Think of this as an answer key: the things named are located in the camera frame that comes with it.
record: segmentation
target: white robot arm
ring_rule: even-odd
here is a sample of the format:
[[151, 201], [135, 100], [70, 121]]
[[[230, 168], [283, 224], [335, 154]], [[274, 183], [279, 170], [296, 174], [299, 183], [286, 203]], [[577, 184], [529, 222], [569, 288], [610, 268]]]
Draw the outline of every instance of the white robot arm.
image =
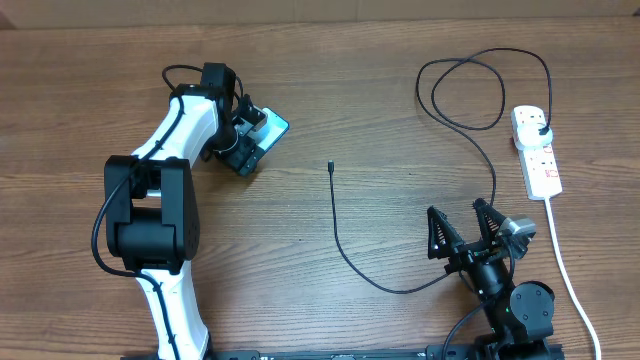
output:
[[[167, 116], [151, 138], [131, 156], [112, 156], [105, 165], [105, 196], [115, 193], [106, 212], [109, 251], [127, 270], [142, 274], [137, 280], [159, 343], [157, 354], [123, 359], [212, 356], [191, 277], [200, 233], [191, 168], [198, 156], [207, 161], [215, 155], [246, 176], [289, 128], [275, 112], [255, 107], [248, 95], [236, 96], [238, 105], [231, 111], [235, 80], [224, 64], [205, 64], [200, 85], [174, 90]], [[123, 178], [128, 180], [118, 189]], [[132, 199], [146, 196], [161, 197], [161, 208], [133, 206]]]

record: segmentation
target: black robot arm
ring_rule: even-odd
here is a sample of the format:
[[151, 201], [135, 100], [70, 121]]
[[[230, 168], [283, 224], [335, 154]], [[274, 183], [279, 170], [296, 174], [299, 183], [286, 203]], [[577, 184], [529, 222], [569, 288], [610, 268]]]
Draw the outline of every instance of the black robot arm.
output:
[[[560, 360], [560, 345], [550, 346], [553, 335], [555, 296], [545, 284], [529, 281], [515, 286], [515, 261], [527, 253], [536, 226], [526, 216], [505, 217], [483, 199], [473, 204], [482, 238], [467, 244], [447, 221], [447, 216], [431, 207], [429, 217], [429, 258], [447, 258], [447, 273], [464, 271], [492, 333], [479, 336], [473, 345], [434, 345], [426, 348], [428, 359], [442, 360]], [[508, 258], [509, 271], [504, 263]]]

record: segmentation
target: wood grain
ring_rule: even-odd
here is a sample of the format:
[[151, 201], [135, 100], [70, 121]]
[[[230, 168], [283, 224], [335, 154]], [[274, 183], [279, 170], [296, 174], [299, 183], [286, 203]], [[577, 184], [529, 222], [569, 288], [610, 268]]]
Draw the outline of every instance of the wood grain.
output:
[[0, 0], [17, 29], [632, 16], [638, 7], [640, 0]]
[[[565, 189], [553, 206], [567, 268], [604, 358], [636, 359], [638, 33], [633, 18], [0, 32], [0, 358], [117, 359], [156, 349], [141, 291], [95, 265], [89, 233], [105, 160], [139, 146], [166, 113], [160, 70], [204, 61], [226, 62], [257, 104], [291, 122], [248, 179], [215, 162], [194, 170], [202, 238], [193, 271], [216, 348], [441, 343], [476, 300], [454, 277], [408, 296], [358, 278], [333, 242], [326, 161], [336, 162], [340, 233], [354, 263], [397, 289], [440, 275], [443, 262], [426, 259], [427, 208], [437, 205], [473, 240], [471, 202], [488, 197], [491, 182], [474, 148], [418, 108], [415, 76], [426, 61], [502, 45], [551, 67]], [[546, 106], [534, 60], [484, 60], [505, 79], [507, 109]], [[443, 70], [424, 74], [424, 91]], [[461, 68], [437, 99], [452, 118], [486, 124], [499, 87], [490, 72]], [[507, 118], [473, 136], [496, 167], [497, 208], [540, 226], [516, 280], [555, 290], [551, 340], [568, 359], [587, 359], [592, 345], [561, 281], [543, 205], [526, 199], [510, 128]], [[478, 317], [456, 341], [486, 331]]]

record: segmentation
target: power cord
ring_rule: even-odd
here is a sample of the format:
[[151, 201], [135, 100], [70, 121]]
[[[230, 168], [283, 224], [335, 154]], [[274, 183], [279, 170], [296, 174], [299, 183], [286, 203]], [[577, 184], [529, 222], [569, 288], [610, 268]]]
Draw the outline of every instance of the power cord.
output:
[[475, 294], [476, 293], [475, 290], [473, 290], [473, 288], [471, 287], [467, 279], [465, 279], [464, 275], [462, 275], [462, 269], [458, 270], [458, 276], [460, 277], [460, 280], [462, 280], [462, 282], [464, 283], [464, 286], [466, 286], [467, 289], [469, 289], [469, 291]]
[[336, 216], [336, 200], [334, 197], [334, 191], [333, 191], [333, 170], [334, 170], [334, 163], [333, 161], [329, 161], [329, 187], [331, 188], [331, 207], [333, 209], [333, 233], [335, 235], [336, 238], [336, 245], [338, 246], [338, 251], [340, 251], [340, 255], [342, 255], [342, 258], [344, 259], [344, 261], [347, 262], [347, 264], [349, 264], [349, 266], [353, 269], [353, 271], [356, 272], [356, 274], [360, 275], [361, 278], [363, 278], [364, 280], [366, 280], [369, 284], [375, 286], [376, 288], [384, 291], [384, 292], [388, 292], [391, 294], [398, 294], [398, 295], [405, 295], [405, 294], [411, 294], [414, 292], [418, 292], [422, 289], [425, 289], [435, 283], [437, 283], [438, 281], [446, 278], [447, 276], [449, 276], [449, 274], [444, 274], [434, 280], [429, 281], [428, 283], [422, 285], [422, 286], [418, 286], [417, 288], [413, 288], [413, 289], [409, 289], [409, 290], [392, 290], [392, 289], [388, 289], [384, 286], [378, 285], [375, 281], [369, 279], [365, 274], [363, 274], [360, 270], [358, 270], [358, 268], [353, 265], [353, 263], [349, 260], [349, 258], [347, 257], [347, 255], [344, 253], [344, 250], [342, 250], [342, 246], [340, 246], [340, 240], [338, 239], [338, 219]]
[[171, 81], [169, 81], [169, 79], [167, 78], [167, 72], [172, 69], [190, 69], [190, 70], [202, 72], [202, 69], [198, 67], [191, 66], [191, 65], [180, 65], [180, 64], [170, 65], [164, 68], [164, 70], [162, 70], [162, 79], [165, 81], [167, 86], [169, 86], [169, 88], [171, 89], [171, 96], [175, 96], [178, 99], [178, 102], [180, 104], [178, 115], [176, 116], [176, 119], [173, 121], [169, 129], [167, 129], [167, 131], [164, 133], [164, 135], [162, 135], [162, 137], [158, 141], [156, 141], [155, 146], [131, 167], [131, 169], [129, 170], [129, 173], [126, 176], [124, 176], [120, 180], [120, 182], [118, 182], [116, 187], [113, 189], [113, 191], [111, 191], [107, 199], [104, 201], [104, 203], [100, 207], [100, 211], [98, 212], [96, 221], [93, 224], [93, 231], [91, 232], [91, 252], [93, 253], [93, 258], [98, 264], [98, 266], [100, 266], [100, 268], [105, 272], [111, 275], [116, 275], [116, 276], [135, 277], [135, 278], [144, 279], [153, 286], [153, 291], [158, 296], [158, 302], [160, 303], [160, 309], [162, 310], [162, 318], [167, 331], [167, 336], [169, 337], [169, 343], [171, 343], [171, 347], [173, 349], [173, 354], [176, 360], [180, 360], [180, 354], [178, 353], [178, 346], [175, 341], [175, 336], [171, 331], [171, 324], [169, 323], [169, 313], [167, 311], [167, 305], [165, 304], [164, 297], [162, 296], [162, 291], [160, 288], [161, 284], [158, 284], [158, 282], [155, 281], [149, 275], [143, 274], [142, 272], [139, 272], [139, 271], [138, 272], [122, 271], [122, 270], [116, 270], [109, 267], [107, 264], [104, 263], [104, 261], [102, 261], [102, 258], [100, 257], [100, 253], [98, 251], [98, 234], [100, 233], [100, 224], [102, 223], [102, 220], [104, 219], [104, 216], [106, 215], [107, 210], [109, 209], [109, 206], [113, 202], [115, 195], [118, 193], [118, 191], [120, 191], [120, 189], [122, 189], [124, 184], [131, 177], [131, 175], [133, 175], [138, 170], [140, 165], [147, 162], [156, 152], [158, 152], [158, 150], [162, 148], [162, 145], [167, 141], [169, 136], [171, 136], [171, 133], [178, 126], [178, 124], [180, 123], [180, 120], [182, 119], [182, 116], [184, 115], [184, 102], [182, 100], [182, 96], [179, 96], [176, 93], [175, 86], [173, 86]]
[[[424, 112], [426, 112], [427, 115], [429, 115], [435, 121], [437, 121], [440, 124], [448, 127], [449, 129], [457, 132], [462, 137], [467, 139], [471, 144], [473, 144], [473, 146], [476, 147], [476, 149], [478, 149], [478, 151], [480, 152], [480, 154], [482, 155], [484, 160], [487, 162], [487, 165], [489, 166], [489, 170], [491, 171], [491, 178], [492, 178], [492, 181], [493, 181], [493, 189], [491, 191], [491, 201], [489, 202], [490, 205], [493, 205], [493, 201], [494, 201], [494, 199], [496, 197], [496, 171], [495, 171], [495, 169], [493, 167], [493, 164], [491, 163], [491, 160], [489, 160], [489, 157], [484, 152], [482, 147], [480, 147], [480, 145], [478, 145], [478, 143], [475, 140], [473, 140], [473, 138], [471, 138], [469, 135], [465, 134], [460, 129], [476, 130], [476, 131], [489, 130], [492, 127], [496, 126], [498, 124], [498, 122], [500, 121], [500, 119], [502, 118], [502, 114], [504, 113], [505, 101], [506, 101], [506, 94], [505, 94], [505, 89], [504, 89], [504, 81], [502, 80], [502, 76], [500, 76], [500, 73], [498, 73], [498, 71], [495, 68], [493, 68], [491, 65], [488, 65], [488, 64], [486, 64], [486, 63], [484, 63], [482, 61], [474, 59], [478, 55], [481, 55], [481, 54], [484, 54], [484, 53], [488, 53], [488, 52], [492, 52], [492, 51], [513, 51], [513, 52], [519, 52], [519, 53], [528, 54], [528, 55], [531, 55], [534, 58], [536, 58], [538, 61], [540, 61], [540, 63], [544, 67], [544, 71], [545, 71], [545, 73], [547, 75], [547, 86], [549, 88], [549, 116], [547, 117], [547, 125], [545, 127], [543, 127], [542, 129], [540, 129], [540, 133], [541, 134], [546, 134], [549, 131], [549, 127], [551, 126], [551, 102], [552, 102], [551, 101], [551, 74], [549, 73], [549, 68], [547, 67], [547, 64], [544, 62], [544, 60], [540, 56], [536, 55], [535, 53], [533, 53], [531, 51], [517, 49], [517, 48], [491, 48], [491, 49], [486, 49], [486, 50], [479, 51], [479, 52], [477, 52], [477, 53], [475, 53], [475, 54], [473, 54], [473, 55], [471, 55], [469, 57], [466, 57], [466, 58], [448, 58], [448, 59], [433, 60], [433, 61], [429, 61], [428, 63], [424, 64], [420, 68], [420, 71], [418, 71], [418, 76], [416, 78], [416, 98], [418, 99], [418, 102], [420, 103], [420, 106], [422, 107], [422, 110], [424, 110]], [[440, 78], [438, 78], [436, 83], [433, 85], [433, 88], [431, 89], [431, 105], [433, 106], [435, 111], [442, 117], [442, 118], [439, 118], [436, 115], [432, 114], [429, 110], [427, 110], [427, 107], [424, 105], [424, 102], [422, 101], [422, 97], [420, 96], [420, 78], [422, 77], [422, 72], [424, 71], [424, 69], [426, 69], [430, 65], [443, 63], [443, 62], [455, 62], [456, 64], [453, 65], [451, 68], [449, 68], [449, 70], [445, 71], [445, 73], [442, 74], [442, 76], [440, 76]], [[442, 80], [444, 80], [444, 78], [450, 72], [452, 72], [453, 70], [455, 70], [459, 66], [467, 64], [467, 63], [473, 63], [473, 64], [477, 64], [477, 65], [481, 65], [481, 66], [486, 67], [487, 69], [491, 70], [496, 75], [496, 77], [498, 78], [498, 81], [500, 82], [500, 88], [501, 88], [501, 91], [502, 91], [502, 103], [500, 105], [500, 113], [498, 114], [498, 117], [491, 124], [489, 124], [487, 126], [473, 127], [473, 126], [467, 126], [467, 125], [455, 122], [455, 121], [451, 120], [449, 117], [447, 117], [445, 114], [443, 114], [442, 111], [440, 111], [440, 108], [438, 108], [438, 105], [437, 105], [436, 100], [435, 100], [436, 88], [438, 87], [438, 85], [440, 85]]]
[[556, 234], [556, 225], [553, 221], [553, 212], [551, 211], [551, 200], [548, 197], [544, 198], [544, 207], [547, 210], [547, 218], [549, 219], [549, 230], [551, 231], [551, 242], [553, 243], [553, 251], [556, 254], [556, 260], [558, 261], [558, 267], [560, 268], [560, 274], [562, 274], [562, 279], [564, 280], [565, 285], [567, 286], [567, 291], [569, 291], [569, 296], [571, 297], [571, 301], [573, 301], [573, 305], [575, 305], [582, 321], [587, 326], [589, 330], [589, 334], [591, 335], [591, 339], [593, 340], [593, 347], [596, 360], [600, 360], [602, 357], [602, 352], [600, 350], [600, 340], [598, 339], [598, 335], [596, 334], [596, 330], [593, 328], [589, 317], [587, 317], [586, 312], [580, 305], [578, 301], [578, 297], [576, 293], [573, 291], [573, 286], [571, 285], [571, 281], [569, 280], [569, 275], [567, 274], [567, 269], [564, 267], [564, 261], [562, 261], [562, 254], [560, 253], [560, 245], [558, 244], [558, 235]]

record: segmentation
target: white cable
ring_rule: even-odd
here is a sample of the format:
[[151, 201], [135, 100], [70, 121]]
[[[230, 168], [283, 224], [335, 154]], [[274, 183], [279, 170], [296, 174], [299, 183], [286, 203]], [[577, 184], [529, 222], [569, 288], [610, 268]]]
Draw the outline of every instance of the white cable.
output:
[[562, 278], [564, 279], [564, 283], [567, 286], [567, 290], [569, 291], [569, 296], [571, 296], [571, 300], [573, 304], [576, 306], [576, 309], [580, 313], [580, 317], [584, 321], [587, 329], [589, 329], [589, 334], [591, 334], [591, 339], [593, 339], [593, 347], [595, 348], [596, 360], [601, 360], [600, 353], [600, 340], [598, 340], [598, 335], [596, 334], [596, 330], [591, 325], [591, 321], [587, 317], [587, 314], [584, 312], [582, 305], [578, 302], [578, 297], [576, 293], [573, 291], [573, 286], [571, 286], [571, 281], [569, 281], [569, 275], [567, 275], [567, 270], [564, 268], [564, 262], [562, 261], [562, 254], [560, 253], [560, 245], [558, 245], [558, 236], [556, 235], [556, 225], [553, 221], [553, 213], [551, 212], [551, 201], [548, 197], [544, 198], [544, 206], [547, 209], [547, 217], [549, 219], [549, 230], [551, 230], [551, 242], [553, 243], [553, 251], [556, 253], [556, 260], [558, 260], [558, 267], [560, 268], [560, 273], [562, 274]]

